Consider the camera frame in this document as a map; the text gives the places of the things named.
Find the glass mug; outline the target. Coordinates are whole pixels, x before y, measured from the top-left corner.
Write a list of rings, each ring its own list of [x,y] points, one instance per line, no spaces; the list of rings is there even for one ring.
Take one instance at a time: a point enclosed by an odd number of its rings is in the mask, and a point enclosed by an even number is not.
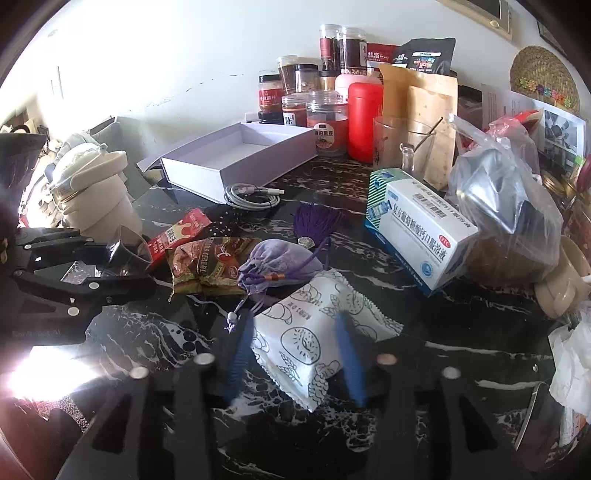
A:
[[[374,120],[374,169],[400,168],[418,180],[424,179],[435,138],[435,126],[415,120],[377,117]]]

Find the nutritious cereal packet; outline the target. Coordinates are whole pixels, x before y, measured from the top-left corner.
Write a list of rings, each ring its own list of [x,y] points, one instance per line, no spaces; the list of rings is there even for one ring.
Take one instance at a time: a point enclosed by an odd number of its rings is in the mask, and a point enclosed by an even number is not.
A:
[[[209,237],[176,247],[168,256],[174,294],[242,295],[239,267],[262,240],[249,237]]]

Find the clear plastic bag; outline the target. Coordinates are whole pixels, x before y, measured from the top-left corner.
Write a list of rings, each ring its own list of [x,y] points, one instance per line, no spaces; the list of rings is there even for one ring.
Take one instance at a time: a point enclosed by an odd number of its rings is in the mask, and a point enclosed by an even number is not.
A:
[[[479,229],[467,276],[491,287],[537,283],[558,265],[563,218],[507,137],[456,115],[448,122],[475,146],[458,156],[446,198]]]

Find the cream electric kettle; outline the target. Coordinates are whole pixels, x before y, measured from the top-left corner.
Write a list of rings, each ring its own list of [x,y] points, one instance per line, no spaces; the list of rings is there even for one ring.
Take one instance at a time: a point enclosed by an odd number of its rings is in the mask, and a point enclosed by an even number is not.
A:
[[[109,151],[88,134],[70,136],[57,152],[49,193],[64,224],[97,242],[123,226],[137,235],[142,224],[124,182],[127,155]]]

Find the tall dark label jar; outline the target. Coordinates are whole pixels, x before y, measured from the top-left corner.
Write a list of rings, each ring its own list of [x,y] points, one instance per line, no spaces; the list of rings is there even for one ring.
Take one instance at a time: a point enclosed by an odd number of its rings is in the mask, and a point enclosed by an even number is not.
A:
[[[363,29],[342,26],[338,34],[339,63],[342,74],[367,73],[367,34]]]

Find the lavender drawstring pouch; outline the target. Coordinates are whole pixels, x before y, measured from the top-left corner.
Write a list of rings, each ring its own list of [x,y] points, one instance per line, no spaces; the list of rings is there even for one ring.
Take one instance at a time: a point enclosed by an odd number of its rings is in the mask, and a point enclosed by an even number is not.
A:
[[[249,297],[270,288],[301,285],[329,269],[332,233],[342,212],[322,204],[301,203],[294,213],[294,242],[261,241],[238,269],[238,286]]]

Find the red snack packet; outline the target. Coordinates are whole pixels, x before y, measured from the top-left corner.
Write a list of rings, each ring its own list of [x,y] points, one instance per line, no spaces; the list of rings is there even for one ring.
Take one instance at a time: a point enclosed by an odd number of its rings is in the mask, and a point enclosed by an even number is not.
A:
[[[167,258],[169,251],[174,251],[178,246],[197,238],[209,226],[211,226],[211,219],[204,212],[198,208],[189,211],[181,220],[172,224],[147,243],[151,256],[149,267],[158,266]]]

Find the red label sauce jar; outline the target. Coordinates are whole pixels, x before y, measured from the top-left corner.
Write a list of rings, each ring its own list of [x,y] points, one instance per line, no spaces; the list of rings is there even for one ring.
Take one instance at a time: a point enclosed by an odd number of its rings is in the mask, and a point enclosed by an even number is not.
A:
[[[283,82],[280,74],[264,74],[259,76],[259,112],[276,113],[281,110]]]

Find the kraft paper pouch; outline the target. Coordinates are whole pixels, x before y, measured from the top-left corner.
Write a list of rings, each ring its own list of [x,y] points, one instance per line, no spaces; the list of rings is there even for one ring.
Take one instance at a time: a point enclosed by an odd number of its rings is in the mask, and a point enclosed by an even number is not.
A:
[[[386,64],[381,67],[384,79],[383,114],[416,121],[432,127],[458,113],[458,81],[453,76],[428,74]],[[443,190],[448,185],[456,147],[455,129],[442,122],[429,158],[425,179]]]

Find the orange label clear jar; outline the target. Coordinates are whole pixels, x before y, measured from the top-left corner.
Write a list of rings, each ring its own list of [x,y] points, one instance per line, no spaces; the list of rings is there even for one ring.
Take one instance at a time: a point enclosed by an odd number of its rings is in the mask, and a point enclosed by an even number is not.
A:
[[[318,154],[346,154],[349,139],[348,102],[337,91],[315,91],[308,96],[307,126],[315,131]]]

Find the woven straw trivet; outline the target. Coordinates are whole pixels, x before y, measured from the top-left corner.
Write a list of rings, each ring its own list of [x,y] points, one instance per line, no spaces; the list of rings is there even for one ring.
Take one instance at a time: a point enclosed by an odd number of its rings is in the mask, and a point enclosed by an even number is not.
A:
[[[511,90],[569,113],[580,113],[574,79],[563,62],[549,50],[528,46],[515,56],[510,69]]]

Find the red goji packet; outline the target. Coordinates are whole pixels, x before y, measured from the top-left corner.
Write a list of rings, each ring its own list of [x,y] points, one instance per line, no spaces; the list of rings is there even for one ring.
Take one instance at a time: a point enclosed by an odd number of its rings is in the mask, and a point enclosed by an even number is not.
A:
[[[528,110],[518,113],[514,117],[504,116],[489,124],[491,134],[509,136],[510,131],[525,130],[533,137],[542,119],[542,110]]]

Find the brown powder jar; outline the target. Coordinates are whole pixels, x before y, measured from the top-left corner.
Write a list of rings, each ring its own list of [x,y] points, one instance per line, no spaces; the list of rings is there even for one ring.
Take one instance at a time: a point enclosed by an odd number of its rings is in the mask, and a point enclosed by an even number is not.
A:
[[[277,58],[277,68],[280,72],[280,80],[283,83],[283,94],[293,94],[297,89],[296,71],[300,57],[297,55],[284,55]]]

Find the black coffee pouch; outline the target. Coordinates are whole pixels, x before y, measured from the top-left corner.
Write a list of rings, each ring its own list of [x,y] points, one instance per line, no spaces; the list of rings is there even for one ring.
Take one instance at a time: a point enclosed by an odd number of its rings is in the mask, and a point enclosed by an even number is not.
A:
[[[451,75],[456,39],[417,38],[399,46],[393,64],[428,74]]]

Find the chenpi spice jar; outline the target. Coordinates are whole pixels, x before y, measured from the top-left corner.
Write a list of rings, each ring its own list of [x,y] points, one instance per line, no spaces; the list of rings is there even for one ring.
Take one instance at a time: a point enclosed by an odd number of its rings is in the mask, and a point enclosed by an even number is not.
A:
[[[281,98],[283,124],[287,126],[307,126],[308,92],[284,95]]]

